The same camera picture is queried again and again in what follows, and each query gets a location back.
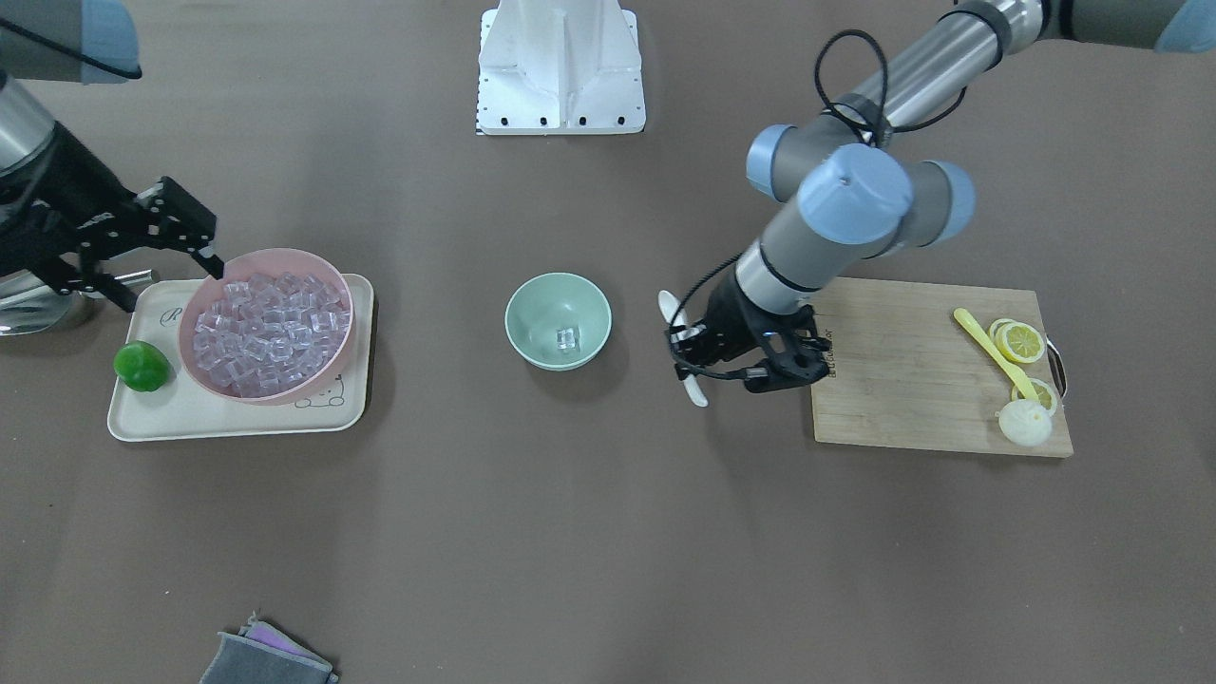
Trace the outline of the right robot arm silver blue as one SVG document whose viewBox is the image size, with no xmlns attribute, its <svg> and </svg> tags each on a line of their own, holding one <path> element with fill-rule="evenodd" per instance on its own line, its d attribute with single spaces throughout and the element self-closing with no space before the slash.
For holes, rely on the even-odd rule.
<svg viewBox="0 0 1216 684">
<path fill-rule="evenodd" d="M 224 277 L 216 214 L 169 176 L 126 187 L 33 90 L 139 82 L 141 43 L 126 2 L 5 1 L 1 23 L 2 277 L 100 295 L 125 312 L 136 297 L 105 265 L 126 253 L 185 253 Z"/>
</svg>

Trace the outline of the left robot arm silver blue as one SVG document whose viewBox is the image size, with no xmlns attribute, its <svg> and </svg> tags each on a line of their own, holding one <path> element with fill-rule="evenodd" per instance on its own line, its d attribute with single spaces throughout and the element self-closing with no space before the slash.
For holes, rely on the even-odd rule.
<svg viewBox="0 0 1216 684">
<path fill-rule="evenodd" d="M 796 389 L 829 372 L 833 342 L 814 299 L 848 267 L 953 239 L 976 187 L 946 161 L 903 163 L 891 140 L 942 120 L 967 86 L 1041 40 L 1201 54 L 1214 47 L 1211 1 L 959 1 L 911 47 L 816 120 L 775 125 L 751 142 L 748 181 L 781 208 L 741 256 L 716 267 L 705 312 L 669 314 L 680 380 L 739 381 L 751 393 Z"/>
</svg>

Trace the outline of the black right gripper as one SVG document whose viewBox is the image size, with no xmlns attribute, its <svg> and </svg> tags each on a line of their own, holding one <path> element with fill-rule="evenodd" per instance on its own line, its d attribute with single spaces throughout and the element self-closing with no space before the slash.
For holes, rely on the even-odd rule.
<svg viewBox="0 0 1216 684">
<path fill-rule="evenodd" d="M 30 271 L 61 297 L 100 295 L 134 313 L 137 295 L 105 260 L 139 246 L 186 253 L 214 280 L 216 214 L 170 176 L 135 195 L 61 123 L 2 172 L 2 274 Z"/>
</svg>

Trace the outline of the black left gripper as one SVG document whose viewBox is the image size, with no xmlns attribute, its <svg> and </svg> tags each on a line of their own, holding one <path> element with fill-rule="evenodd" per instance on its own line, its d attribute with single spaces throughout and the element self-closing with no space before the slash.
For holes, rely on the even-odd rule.
<svg viewBox="0 0 1216 684">
<path fill-rule="evenodd" d="M 689 377 L 722 380 L 722 372 L 706 368 L 755 351 L 758 343 L 745 316 L 748 307 L 749 301 L 745 299 L 737 277 L 727 274 L 713 287 L 711 297 L 702 315 L 702 325 L 676 324 L 668 327 L 670 346 L 702 344 L 702 368 L 682 359 L 674 360 L 674 372 L 679 380 Z"/>
</svg>

